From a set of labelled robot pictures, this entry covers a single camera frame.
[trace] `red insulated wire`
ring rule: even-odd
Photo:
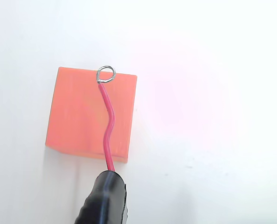
[[[104,85],[102,83],[99,83],[98,88],[101,92],[107,112],[109,114],[109,123],[105,130],[104,138],[103,138],[105,161],[106,161],[108,170],[115,171],[114,162],[113,162],[112,156],[111,156],[111,147],[110,147],[111,132],[112,132],[112,130],[114,128],[114,124],[115,124],[115,113],[114,113],[114,109],[111,105],[110,98],[106,92]]]

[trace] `white background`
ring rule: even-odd
[[[106,165],[45,148],[56,74],[107,64],[129,224],[277,224],[277,0],[0,0],[0,224],[74,223]]]

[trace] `black handle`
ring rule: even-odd
[[[119,174],[102,172],[95,180],[75,224],[125,224],[126,185]]]

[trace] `orange block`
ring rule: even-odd
[[[107,79],[111,72],[101,72]],[[118,74],[104,86],[115,111],[111,153],[127,162],[137,76]],[[103,136],[108,113],[98,89],[96,71],[59,68],[52,101],[46,146],[59,152],[104,158]]]

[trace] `metal wire loop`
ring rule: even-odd
[[[112,77],[110,77],[109,79],[100,79],[99,76],[100,76],[100,72],[101,70],[103,69],[111,69],[112,70]],[[106,66],[102,66],[101,68],[99,68],[97,70],[97,75],[96,75],[96,80],[97,80],[97,83],[108,83],[110,81],[112,81],[114,78],[116,77],[116,71],[113,67],[109,66],[109,65],[106,65]]]

